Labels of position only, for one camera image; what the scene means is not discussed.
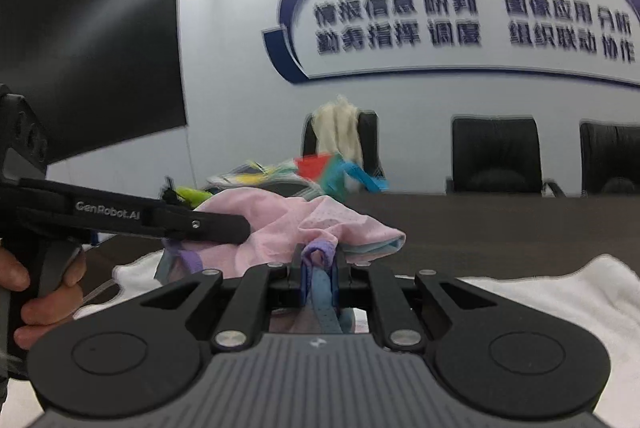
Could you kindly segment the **person's left hand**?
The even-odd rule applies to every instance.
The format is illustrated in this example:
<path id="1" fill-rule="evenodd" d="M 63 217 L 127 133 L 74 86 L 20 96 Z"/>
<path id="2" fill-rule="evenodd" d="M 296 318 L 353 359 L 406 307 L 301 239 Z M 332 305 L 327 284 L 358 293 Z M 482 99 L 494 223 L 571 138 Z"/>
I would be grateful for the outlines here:
<path id="1" fill-rule="evenodd" d="M 13 334 L 15 343 L 21 349 L 29 350 L 44 334 L 73 318 L 84 300 L 80 281 L 86 269 L 86 255 L 81 250 L 54 292 L 24 304 L 21 310 L 23 325 Z M 1 248 L 1 286 L 10 292 L 24 292 L 29 283 L 24 266 L 14 255 Z"/>

